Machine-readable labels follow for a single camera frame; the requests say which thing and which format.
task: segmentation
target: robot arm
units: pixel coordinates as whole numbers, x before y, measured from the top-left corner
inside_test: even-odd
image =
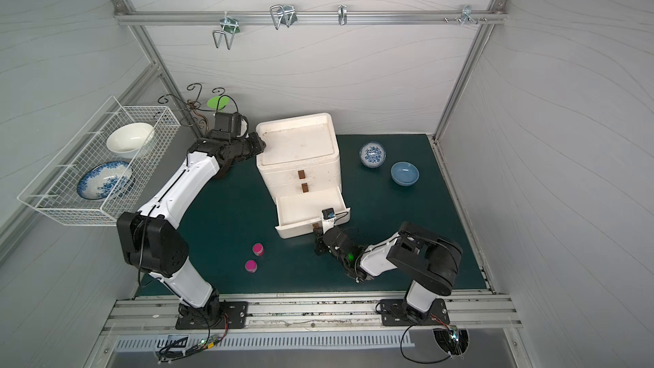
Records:
[[[404,222],[387,240],[366,247],[352,243],[339,226],[331,226],[329,221],[323,221],[325,227],[326,231],[317,239],[318,245],[324,245],[325,251],[339,260],[345,274],[357,282],[371,280],[392,269],[411,276],[413,282],[403,302],[410,322],[423,321],[438,296],[452,293],[462,253],[456,242]]]
[[[266,144],[257,133],[241,134],[239,113],[216,114],[215,129],[199,138],[172,178],[135,213],[123,213],[116,225],[125,262],[149,273],[180,298],[181,314],[199,309],[211,325],[221,315],[218,292],[195,270],[188,244],[177,228],[191,202],[213,177],[235,160],[261,153]]]

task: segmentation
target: ventilation grille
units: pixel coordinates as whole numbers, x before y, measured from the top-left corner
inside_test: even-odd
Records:
[[[232,333],[225,340],[210,350],[327,350],[327,349],[370,349],[396,348],[404,330],[392,331],[342,331],[316,333]],[[170,335],[121,335],[116,343],[115,352],[154,351],[165,347],[186,334]],[[192,347],[206,335],[191,334],[187,341],[178,345],[181,348]],[[403,347],[413,347],[410,333],[404,336]]]

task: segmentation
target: white plastic drawer unit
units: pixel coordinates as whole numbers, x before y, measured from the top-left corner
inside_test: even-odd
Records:
[[[350,219],[341,196],[341,161],[328,113],[260,123],[256,131],[266,149],[256,157],[277,205],[279,235],[312,233],[322,210],[334,208],[337,224]]]
[[[338,143],[328,113],[260,123],[256,131],[266,143],[256,166],[273,200],[302,184],[309,192],[341,190]]]

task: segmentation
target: pink cup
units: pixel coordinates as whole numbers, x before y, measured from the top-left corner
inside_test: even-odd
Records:
[[[261,243],[257,243],[254,246],[252,246],[252,251],[257,256],[261,256],[262,254],[264,254],[264,245]]]
[[[245,262],[245,270],[247,270],[248,273],[254,273],[256,269],[257,269],[256,261],[248,260],[247,262]]]

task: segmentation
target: shelf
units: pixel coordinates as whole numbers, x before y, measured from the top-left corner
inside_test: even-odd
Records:
[[[134,158],[126,159],[107,149],[106,143],[111,133],[131,123],[148,123],[154,130],[146,146]],[[18,200],[62,225],[115,225],[122,212],[134,209],[179,127],[179,121],[166,106],[122,106],[111,97],[30,182]],[[109,195],[100,200],[78,195],[77,185],[82,176],[112,160],[129,164]]]

